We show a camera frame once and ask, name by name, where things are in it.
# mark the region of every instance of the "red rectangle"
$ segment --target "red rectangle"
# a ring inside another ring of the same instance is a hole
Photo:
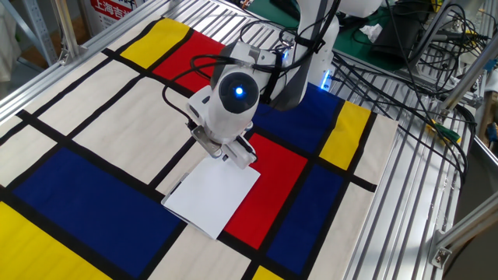
[[[260,135],[249,140],[258,161],[251,164],[261,176],[242,201],[225,231],[258,249],[307,160]]]
[[[130,8],[111,0],[90,0],[90,4],[97,12],[116,20],[123,18],[132,11]]]
[[[190,60],[194,56],[201,54],[219,54],[224,47],[225,45],[195,31],[191,38],[188,39],[188,41],[178,50],[172,53],[172,55],[165,61],[163,61],[163,63],[157,66],[153,73],[171,80],[178,74],[181,74],[191,68]],[[196,61],[195,64],[199,66],[213,62],[215,62],[215,60],[203,58]],[[213,69],[213,67],[208,67],[201,70],[208,75],[212,75]],[[192,72],[179,78],[176,83],[195,93],[203,87],[209,85],[209,80],[202,78],[197,73]]]

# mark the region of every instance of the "green surface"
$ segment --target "green surface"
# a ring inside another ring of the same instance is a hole
[[[257,15],[286,27],[295,27],[299,24],[299,21],[274,6],[270,3],[270,0],[254,0],[247,9]],[[369,16],[368,19],[369,22],[367,25],[374,26],[379,23],[382,27],[384,27],[389,22],[389,11],[380,8],[376,14]],[[384,70],[394,71],[400,69],[403,64],[379,55],[371,54],[371,42],[365,34],[360,31],[356,32],[356,39],[367,44],[361,44],[352,39],[353,32],[362,26],[363,25],[355,26],[343,33],[340,33],[335,42],[334,49],[342,51],[345,54],[349,54]]]
[[[270,0],[254,0],[247,10],[285,27],[297,27],[299,20],[287,15],[270,3]]]
[[[368,23],[366,23],[368,26],[374,26],[379,23],[382,27],[384,27],[390,20],[389,11],[380,8],[376,14],[369,16],[368,20]],[[358,30],[362,26],[363,25],[359,25],[340,33],[335,41],[334,49],[342,51],[345,54],[349,54],[384,70],[394,71],[400,69],[403,66],[402,63],[370,53],[370,49],[372,48],[370,45],[371,42],[361,31],[356,32],[355,38],[360,42],[365,42],[365,44],[358,43],[352,39],[352,34],[355,30]]]

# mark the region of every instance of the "yellow rectangle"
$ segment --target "yellow rectangle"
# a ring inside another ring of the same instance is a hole
[[[273,274],[273,272],[269,271],[268,269],[260,266],[257,269],[256,274],[254,274],[252,280],[283,280],[283,279]]]
[[[328,136],[320,157],[347,170],[363,133],[370,111],[350,102],[344,102],[335,128]]]
[[[0,279],[110,278],[0,202]]]
[[[148,68],[178,44],[189,29],[183,23],[172,19],[161,19],[142,39],[124,50],[121,56]]]

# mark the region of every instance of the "white rectangle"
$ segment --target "white rectangle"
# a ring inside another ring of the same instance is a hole
[[[183,175],[192,172],[207,155],[208,153],[204,148],[196,142],[168,173],[168,176],[156,187],[156,190],[161,194],[168,195]]]
[[[187,226],[149,280],[241,279],[251,260]]]
[[[138,75],[128,66],[111,61],[41,114],[40,120],[68,135]]]
[[[14,134],[0,145],[0,185],[7,187],[55,144],[55,141],[29,125]]]
[[[215,239],[246,197],[259,172],[206,157],[171,191],[164,207]]]
[[[308,279],[344,278],[373,199],[373,192],[349,184]]]
[[[397,121],[377,115],[356,166],[355,176],[376,185],[381,182],[397,128]]]
[[[164,103],[163,88],[164,84],[154,79],[142,78],[75,141],[150,183],[191,137],[184,116]],[[172,89],[166,95],[175,106],[187,106],[188,99]]]
[[[69,87],[76,80],[80,79],[87,72],[92,71],[92,69],[98,66],[98,64],[100,64],[102,61],[106,60],[106,58],[107,56],[105,54],[95,54],[94,57],[78,66],[78,68],[72,70],[70,73],[64,75],[54,85],[50,86],[48,89],[40,93],[30,104],[28,104],[28,106],[26,106],[26,108],[24,108],[24,110],[28,111],[29,113],[36,112],[38,109],[40,109],[40,107],[50,102],[52,98],[56,97],[60,92]]]

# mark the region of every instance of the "metal rack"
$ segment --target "metal rack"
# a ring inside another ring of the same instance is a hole
[[[24,19],[8,0],[0,0],[0,3],[5,6],[7,11],[16,20],[21,30],[23,30],[31,42],[33,42],[33,45],[44,56],[47,63],[49,65],[53,65],[58,58],[55,53],[50,34],[48,33],[47,26],[45,25],[43,16],[41,15],[37,0],[23,0],[28,16],[33,24],[34,32],[28,27]]]
[[[75,55],[68,64],[52,65],[33,81],[0,101],[0,123],[153,12],[185,23],[223,44],[238,40],[240,28],[258,19],[225,1],[148,1],[84,44],[86,51]],[[254,25],[244,34],[244,39],[256,47],[272,48],[279,42],[279,30],[274,26]],[[375,68],[354,58],[348,58],[347,62],[357,67],[361,76],[379,89],[407,106],[418,108],[416,96],[407,86],[387,75],[372,73]],[[384,98],[370,92],[346,67],[338,68],[334,77],[335,81],[329,89],[331,94],[382,114],[362,97],[359,89],[366,91],[373,100],[383,101]],[[437,104],[432,100],[424,102],[429,110],[436,110]],[[395,136],[394,148],[345,279],[441,279],[442,271],[431,264],[431,241],[436,232],[445,232],[453,226],[461,186],[458,172],[431,151],[435,149],[451,157],[447,148],[426,130],[421,120],[397,107],[386,105],[383,109],[399,122],[402,129],[398,129]],[[449,127],[462,135],[464,150],[468,149],[472,140],[480,142],[471,139],[468,125],[461,122],[462,116],[451,112],[448,117],[446,122]]]
[[[450,5],[450,4],[455,3],[455,2],[456,1],[445,1],[444,6]],[[493,1],[493,0],[486,0],[483,4],[482,8],[485,11],[487,11],[488,13],[490,13],[492,15],[496,15],[496,13],[498,12],[498,3],[496,3],[496,1]],[[437,13],[435,15],[435,17],[431,20],[430,25],[428,25],[427,29],[428,30],[438,30],[442,25],[442,21],[439,22],[439,24],[436,24],[437,19],[445,17],[448,14],[448,12],[449,12],[449,10],[447,12]],[[479,34],[486,35],[489,38],[493,37],[493,30],[494,30],[495,23],[494,23],[494,20],[492,17],[490,17],[482,12],[478,12],[478,14],[476,16],[475,26],[476,26],[476,29],[479,32]],[[430,36],[433,36],[434,34],[435,33],[426,32],[426,37],[428,39],[430,39]],[[439,61],[439,60],[445,61],[449,58],[449,54],[445,54],[445,56],[443,58],[435,58],[434,55],[437,54],[437,52],[435,50],[431,50],[431,49],[427,48],[428,44],[430,44],[430,43],[431,43],[431,41],[428,40],[426,42],[426,44],[420,45],[416,49],[416,51],[418,51],[420,49],[423,49],[423,50],[425,49],[425,51],[413,59],[413,61],[411,63],[411,67],[415,71],[415,75],[416,75],[416,78],[418,78],[418,82],[423,82],[427,85],[433,86],[433,85],[437,84],[437,78],[435,78],[435,77],[442,75],[441,80],[444,81],[447,78],[447,75],[449,74],[449,72],[441,73],[441,72],[429,67],[428,65],[421,64],[419,59],[421,58],[424,61],[427,61],[429,63],[434,62],[434,61]],[[450,47],[448,47],[448,44],[446,44],[446,43],[437,43],[436,45],[438,45],[439,47],[451,49]],[[449,68],[453,67],[453,63],[454,62],[451,61]],[[440,68],[442,66],[442,64],[443,64],[443,62],[439,63],[436,66],[438,68]],[[470,65],[463,65],[463,66],[464,67],[462,69],[462,72],[465,73],[466,68],[469,67]],[[405,77],[408,76],[408,73],[405,69],[400,69],[397,71],[397,73],[399,75],[403,75]],[[481,84],[486,84],[486,77],[487,77],[487,74],[482,73]],[[438,86],[441,86],[441,87],[444,86],[443,82],[439,82]],[[444,89],[451,89],[451,87],[452,86],[450,86],[450,85],[445,85]],[[462,102],[465,104],[468,104],[469,106],[472,106],[472,107],[479,107],[482,105],[483,97],[484,97],[484,86],[480,86],[479,89],[475,93],[467,92],[463,96]]]

